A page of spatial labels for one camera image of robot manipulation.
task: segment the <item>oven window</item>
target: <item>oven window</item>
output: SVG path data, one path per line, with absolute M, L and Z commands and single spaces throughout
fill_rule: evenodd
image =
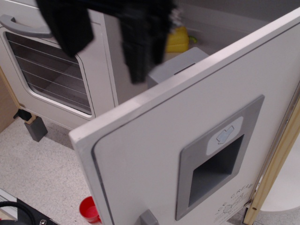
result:
M 6 32 L 15 58 L 31 90 L 91 115 L 77 59 L 61 49 Z

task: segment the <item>oven door handle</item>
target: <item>oven door handle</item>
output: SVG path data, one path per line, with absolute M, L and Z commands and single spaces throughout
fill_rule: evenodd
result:
M 47 26 L 39 28 L 32 28 L 21 25 L 15 22 L 15 18 L 9 15 L 0 16 L 0 23 L 6 29 L 20 35 L 33 37 L 33 38 L 51 38 L 53 35 Z

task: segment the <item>black cable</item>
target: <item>black cable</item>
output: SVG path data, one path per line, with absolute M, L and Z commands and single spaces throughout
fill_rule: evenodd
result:
M 24 205 L 22 205 L 20 203 L 17 203 L 17 202 L 9 202 L 9 201 L 0 202 L 0 208 L 7 207 L 7 206 L 16 207 L 18 209 L 21 209 L 22 211 L 24 211 L 29 216 L 29 218 L 31 220 L 31 224 L 36 225 L 36 220 L 35 220 L 33 214 Z

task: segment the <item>white floor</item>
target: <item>white floor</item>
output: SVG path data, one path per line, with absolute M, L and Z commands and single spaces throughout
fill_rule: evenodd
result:
M 48 134 L 40 142 L 31 139 L 21 119 L 0 134 L 0 188 L 59 224 L 89 224 L 78 212 L 81 200 L 90 192 L 68 130 L 44 122 Z M 241 210 L 224 225 L 241 225 L 243 215 Z M 254 225 L 300 225 L 300 208 L 261 212 Z

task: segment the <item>yellow bottle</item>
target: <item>yellow bottle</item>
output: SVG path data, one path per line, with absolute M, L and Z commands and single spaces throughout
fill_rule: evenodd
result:
M 188 31 L 185 27 L 178 27 L 175 33 L 169 34 L 166 52 L 167 53 L 183 53 L 188 50 Z

